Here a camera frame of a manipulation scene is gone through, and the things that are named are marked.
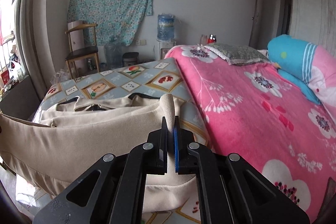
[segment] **black metal bracket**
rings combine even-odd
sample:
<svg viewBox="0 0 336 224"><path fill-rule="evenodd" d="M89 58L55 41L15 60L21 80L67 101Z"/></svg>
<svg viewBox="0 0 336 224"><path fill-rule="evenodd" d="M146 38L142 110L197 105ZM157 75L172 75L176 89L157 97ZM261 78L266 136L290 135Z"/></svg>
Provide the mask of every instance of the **black metal bracket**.
<svg viewBox="0 0 336 224"><path fill-rule="evenodd" d="M37 213L34 224L141 223L147 174L167 172L168 129L129 154L106 154ZM196 174L203 224L309 224L306 213L236 153L222 156L174 127L175 169Z"/></svg>

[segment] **metal screw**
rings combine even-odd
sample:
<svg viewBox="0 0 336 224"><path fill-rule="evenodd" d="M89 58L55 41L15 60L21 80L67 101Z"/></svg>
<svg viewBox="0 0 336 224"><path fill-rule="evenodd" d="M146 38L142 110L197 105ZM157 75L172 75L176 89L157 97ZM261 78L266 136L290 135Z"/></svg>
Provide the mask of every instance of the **metal screw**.
<svg viewBox="0 0 336 224"><path fill-rule="evenodd" d="M238 161L240 160L240 156L236 153L232 153L229 155L229 159L232 160L232 161Z"/></svg>
<svg viewBox="0 0 336 224"><path fill-rule="evenodd" d="M113 159L114 159L114 156L112 154L105 154L104 157L103 157L103 160L105 162L112 161Z"/></svg>
<svg viewBox="0 0 336 224"><path fill-rule="evenodd" d="M199 147L200 147L200 145L198 143L190 143L189 144L190 149L198 149Z"/></svg>
<svg viewBox="0 0 336 224"><path fill-rule="evenodd" d="M154 147L154 145L152 143L144 143L142 148L144 150L151 150Z"/></svg>

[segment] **blue water bottle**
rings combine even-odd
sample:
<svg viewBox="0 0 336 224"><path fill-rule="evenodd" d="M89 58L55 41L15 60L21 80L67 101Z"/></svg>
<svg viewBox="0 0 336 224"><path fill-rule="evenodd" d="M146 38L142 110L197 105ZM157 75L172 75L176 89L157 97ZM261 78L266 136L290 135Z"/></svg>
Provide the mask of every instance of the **blue water bottle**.
<svg viewBox="0 0 336 224"><path fill-rule="evenodd" d="M175 16L171 14L161 14L157 16L157 39L159 41L170 41L174 38Z"/></svg>

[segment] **pink blanket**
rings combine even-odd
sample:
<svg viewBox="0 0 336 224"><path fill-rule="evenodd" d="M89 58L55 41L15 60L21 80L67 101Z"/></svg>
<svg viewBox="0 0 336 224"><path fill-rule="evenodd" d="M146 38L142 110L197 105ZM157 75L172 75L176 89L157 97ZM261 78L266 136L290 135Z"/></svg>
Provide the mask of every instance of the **pink blanket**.
<svg viewBox="0 0 336 224"><path fill-rule="evenodd" d="M336 180L335 124L270 64L229 66L209 50L177 46L181 69L219 154L239 153L313 221Z"/></svg>

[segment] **chair backrest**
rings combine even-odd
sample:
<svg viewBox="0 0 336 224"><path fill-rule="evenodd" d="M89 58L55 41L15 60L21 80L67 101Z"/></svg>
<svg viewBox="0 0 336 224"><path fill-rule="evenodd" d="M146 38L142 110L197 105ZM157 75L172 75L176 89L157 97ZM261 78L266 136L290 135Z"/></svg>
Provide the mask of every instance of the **chair backrest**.
<svg viewBox="0 0 336 224"><path fill-rule="evenodd" d="M94 42L94 45L97 46L97 38L96 38L96 27L98 26L97 23L91 23L91 24L80 24L70 30L67 30L65 32L65 34L68 35L69 37L69 47L70 47L70 51L72 52L72 45L71 45L71 37L70 37L70 33L71 32L74 32L74 31L79 31L79 30L84 30L84 29L87 29L87 28L92 28L93 27L93 42Z"/></svg>

